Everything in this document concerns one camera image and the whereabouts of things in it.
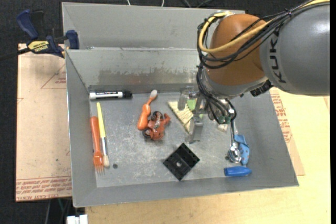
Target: metal surface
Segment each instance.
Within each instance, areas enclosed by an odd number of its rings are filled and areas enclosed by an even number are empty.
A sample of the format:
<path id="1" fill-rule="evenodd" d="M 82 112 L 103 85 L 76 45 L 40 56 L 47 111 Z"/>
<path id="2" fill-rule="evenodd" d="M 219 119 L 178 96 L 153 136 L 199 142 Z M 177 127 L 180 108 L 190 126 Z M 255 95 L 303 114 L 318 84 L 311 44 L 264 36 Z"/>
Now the metal surface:
<path id="1" fill-rule="evenodd" d="M 80 49 L 185 48 L 196 50 L 197 26 L 214 9 L 62 3 L 63 29 L 76 30 Z M 231 10 L 244 13 L 243 10 Z M 209 29 L 212 35 L 214 27 Z"/>
<path id="2" fill-rule="evenodd" d="M 83 40 L 89 46 L 90 35 L 97 35 L 96 27 L 93 26 L 90 29 L 87 28 L 89 22 L 78 22 L 79 18 L 83 18 L 83 14 L 76 14 L 76 11 L 81 9 L 72 10 L 72 7 L 67 6 L 67 12 L 68 14 L 74 12 L 76 19 L 65 17 L 64 24 L 83 26 L 84 28 L 76 30 L 80 32 L 79 37 L 84 30 L 87 31 L 83 35 Z M 118 10 L 115 6 L 109 6 L 109 9 Z M 166 13 L 161 14 L 162 21 L 166 22 L 171 18 L 169 13 L 171 10 L 177 17 L 171 21 L 170 27 L 176 23 L 179 31 L 184 32 L 184 40 L 188 40 L 183 47 L 183 43 L 179 43 L 176 40 L 177 37 L 172 35 L 170 37 L 172 43 L 176 41 L 178 46 L 187 49 L 176 47 L 167 49 L 164 46 L 170 45 L 170 42 L 168 44 L 165 42 L 169 40 L 167 33 L 156 36 L 160 49 L 139 48 L 143 43 L 141 39 L 136 43 L 135 36 L 131 36 L 128 42 L 127 36 L 123 37 L 122 43 L 139 45 L 137 49 L 107 48 L 107 37 L 102 34 L 105 31 L 111 32 L 113 29 L 113 18 L 118 17 L 112 17 L 110 18 L 112 22 L 105 25 L 105 29 L 101 29 L 96 36 L 96 42 L 104 44 L 102 48 L 66 51 L 74 206 L 181 198 L 297 185 L 295 171 L 291 165 L 274 106 L 267 93 L 257 98 L 246 94 L 242 98 L 232 100 L 238 112 L 235 120 L 237 129 L 240 134 L 245 135 L 251 150 L 248 167 L 253 171 L 252 174 L 241 178 L 224 176 L 223 168 L 235 165 L 225 159 L 230 145 L 230 135 L 228 132 L 220 131 L 217 124 L 206 116 L 204 116 L 201 140 L 187 144 L 200 159 L 195 167 L 180 182 L 162 164 L 181 143 L 185 142 L 187 137 L 187 132 L 170 110 L 167 102 L 179 100 L 181 88 L 186 87 L 183 84 L 186 81 L 194 83 L 197 71 L 196 52 L 190 50 L 191 44 L 196 40 L 191 38 L 196 35 L 195 29 L 190 29 L 188 24 L 184 29 L 184 25 L 180 25 L 178 18 L 182 14 L 185 16 L 184 22 L 193 22 L 195 17 L 198 18 L 197 20 L 206 17 L 203 16 L 205 10 L 166 9 Z M 145 14 L 146 10 L 147 7 L 143 7 L 140 13 Z M 146 28 L 148 31 L 156 32 L 156 26 L 160 29 L 161 25 L 160 23 L 155 25 L 158 22 L 154 19 L 157 14 L 153 12 L 154 10 L 149 10 L 148 19 L 152 17 L 153 20 L 148 20 L 149 24 Z M 102 11 L 99 12 L 99 16 L 105 16 L 102 19 L 104 22 L 108 20 L 109 15 L 108 12 L 105 15 Z M 91 22 L 97 21 L 94 13 L 91 14 L 91 18 Z M 135 29 L 136 26 L 128 25 L 127 29 L 129 28 Z M 117 45 L 117 42 L 114 43 L 113 39 L 110 39 L 111 47 Z M 132 99 L 99 100 L 104 116 L 111 166 L 105 169 L 104 174 L 98 176 L 92 163 L 92 135 L 89 124 L 90 116 L 97 115 L 97 107 L 96 100 L 89 99 L 89 91 L 90 88 L 104 90 L 105 87 L 117 86 L 130 88 L 133 97 Z M 136 127 L 142 105 L 154 88 L 159 89 L 159 95 L 151 103 L 152 111 L 161 111 L 171 117 L 171 122 L 165 127 L 165 136 L 161 141 L 146 140 Z"/>

